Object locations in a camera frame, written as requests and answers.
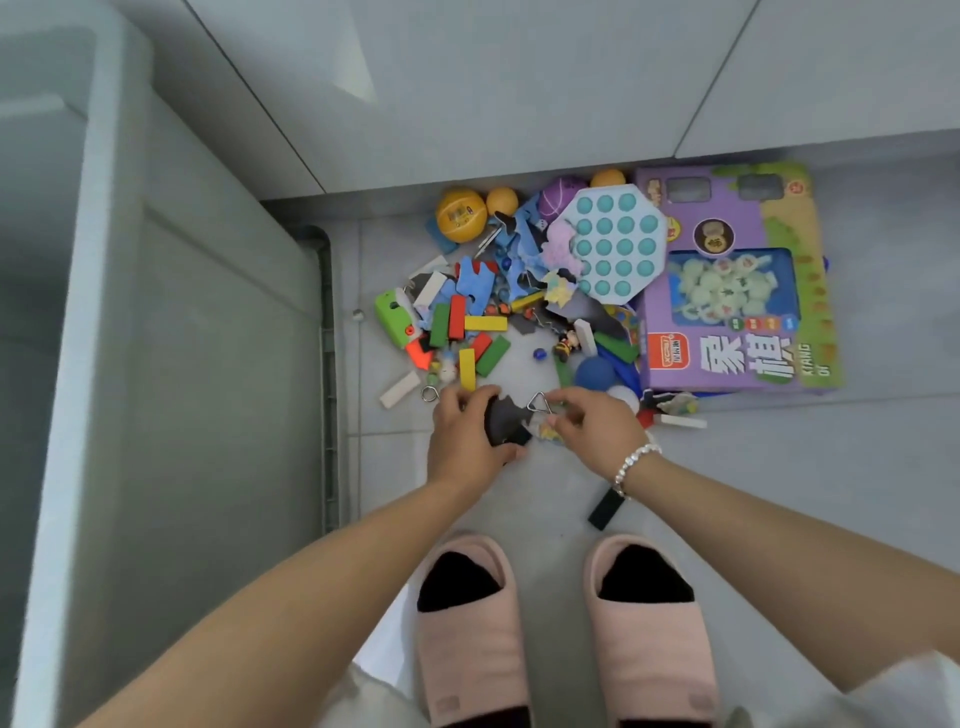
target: pink slipper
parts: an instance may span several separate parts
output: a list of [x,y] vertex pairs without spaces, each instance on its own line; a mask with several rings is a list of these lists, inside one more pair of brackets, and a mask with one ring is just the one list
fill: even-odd
[[530,705],[516,580],[506,554],[493,539],[467,534],[441,546],[427,572],[447,551],[468,556],[503,589],[470,604],[417,614],[417,653],[435,727]]
[[610,536],[587,557],[584,588],[611,725],[630,719],[710,723],[719,700],[707,627],[697,603],[634,604],[598,596],[604,576],[630,544],[658,551],[677,568],[656,546],[636,536]]

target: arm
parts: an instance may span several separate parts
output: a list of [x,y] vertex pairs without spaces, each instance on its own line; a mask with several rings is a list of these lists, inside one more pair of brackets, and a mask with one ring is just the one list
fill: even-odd
[[[607,395],[571,388],[547,399],[568,402],[558,432],[608,480],[647,442],[629,409]],[[628,471],[624,490],[673,528],[840,690],[930,650],[960,661],[960,575],[655,453]]]
[[498,391],[444,389],[425,485],[258,578],[82,728],[310,725],[430,548],[523,454],[484,433]]

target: blue ball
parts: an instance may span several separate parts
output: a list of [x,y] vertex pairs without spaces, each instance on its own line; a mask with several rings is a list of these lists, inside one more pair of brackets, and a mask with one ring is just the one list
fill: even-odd
[[616,384],[616,372],[613,364],[599,356],[591,356],[580,362],[573,373],[573,383],[594,392],[606,392]]

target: tile floor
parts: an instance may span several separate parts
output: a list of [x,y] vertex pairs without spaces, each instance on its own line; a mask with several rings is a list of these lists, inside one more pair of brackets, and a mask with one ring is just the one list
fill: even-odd
[[[659,433],[671,457],[818,518],[960,570],[960,171],[952,160],[841,167],[815,177],[831,296],[849,384],[819,398],[711,400],[709,428]],[[369,513],[425,475],[430,407],[377,397],[409,369],[372,311],[373,297],[433,257],[422,216],[324,224],[339,269],[351,513]],[[349,313],[367,312],[364,323]],[[521,338],[492,380],[515,399],[554,386]],[[584,556],[586,515],[604,485],[565,450],[535,443],[457,524],[492,535],[516,571],[541,725],[600,725]],[[830,692],[763,617],[641,506],[610,530],[640,532],[678,558],[703,602],[725,704],[784,716]],[[413,603],[402,594],[359,656],[416,697]]]

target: hand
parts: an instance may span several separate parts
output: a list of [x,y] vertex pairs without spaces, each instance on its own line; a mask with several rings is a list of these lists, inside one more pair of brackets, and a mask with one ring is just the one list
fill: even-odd
[[526,454],[520,445],[492,447],[484,430],[484,413],[500,388],[488,384],[476,392],[456,385],[445,387],[433,410],[433,436],[426,473],[431,483],[463,488],[478,500],[507,463]]
[[613,481],[627,456],[650,442],[633,411],[606,392],[567,387],[547,392],[548,402],[566,402],[563,415],[547,418],[564,444],[600,477]]

